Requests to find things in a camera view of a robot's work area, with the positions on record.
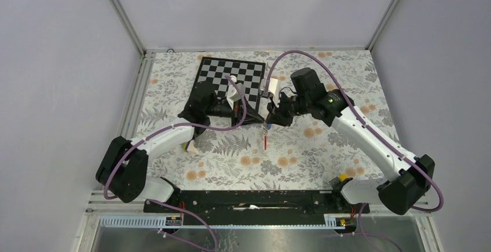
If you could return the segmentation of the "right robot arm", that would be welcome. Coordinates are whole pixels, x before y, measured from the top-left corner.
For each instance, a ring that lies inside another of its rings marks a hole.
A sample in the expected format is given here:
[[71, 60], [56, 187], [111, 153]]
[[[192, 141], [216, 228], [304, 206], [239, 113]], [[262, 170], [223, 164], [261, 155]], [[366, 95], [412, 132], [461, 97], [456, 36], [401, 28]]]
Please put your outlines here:
[[263, 96], [270, 98], [268, 124], [290, 126], [294, 117], [311, 115], [347, 137], [383, 173], [382, 178], [349, 179], [333, 189], [335, 210], [345, 213], [355, 204], [381, 203], [398, 215], [414, 209], [430, 189], [435, 162], [428, 155], [416, 156], [378, 129], [349, 97], [338, 89], [327, 91], [317, 73], [303, 68], [291, 75], [294, 95], [280, 90], [277, 79], [262, 82]]

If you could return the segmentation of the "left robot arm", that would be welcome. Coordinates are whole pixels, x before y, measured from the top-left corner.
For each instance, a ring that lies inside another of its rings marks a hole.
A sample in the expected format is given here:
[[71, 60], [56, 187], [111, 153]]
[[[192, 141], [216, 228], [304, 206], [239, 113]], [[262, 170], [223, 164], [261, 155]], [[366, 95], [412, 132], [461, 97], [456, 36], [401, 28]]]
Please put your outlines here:
[[226, 97], [219, 98], [210, 81], [198, 82], [184, 109], [169, 125], [140, 138], [114, 138], [96, 172], [104, 198], [123, 203], [137, 198], [157, 200], [164, 211], [176, 210], [180, 199], [176, 186], [165, 178], [148, 176], [149, 160], [179, 144], [191, 147], [206, 130], [227, 132], [264, 121], [246, 100], [243, 84], [232, 76], [226, 77], [226, 82]]

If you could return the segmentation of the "toy brick stack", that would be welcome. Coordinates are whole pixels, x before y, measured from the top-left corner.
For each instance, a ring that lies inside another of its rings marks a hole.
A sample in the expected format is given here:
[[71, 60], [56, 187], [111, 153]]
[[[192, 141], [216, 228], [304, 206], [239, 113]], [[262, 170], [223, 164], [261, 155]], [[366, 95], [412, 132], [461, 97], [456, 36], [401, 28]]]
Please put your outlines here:
[[190, 154], [191, 156], [198, 156], [199, 155], [199, 150], [195, 147], [195, 141], [194, 140], [190, 140], [190, 141], [183, 143], [182, 149], [186, 153]]

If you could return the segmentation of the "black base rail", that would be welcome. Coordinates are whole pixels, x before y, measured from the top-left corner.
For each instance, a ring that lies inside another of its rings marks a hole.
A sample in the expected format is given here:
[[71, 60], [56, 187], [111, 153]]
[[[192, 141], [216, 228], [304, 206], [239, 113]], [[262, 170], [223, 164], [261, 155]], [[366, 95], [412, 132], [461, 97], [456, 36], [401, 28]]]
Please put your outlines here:
[[339, 192], [332, 191], [178, 191], [166, 202], [167, 208], [154, 202], [144, 204], [144, 213], [176, 214], [179, 209], [200, 218], [252, 214], [295, 215], [340, 214], [351, 218], [369, 213], [369, 206], [349, 204]]

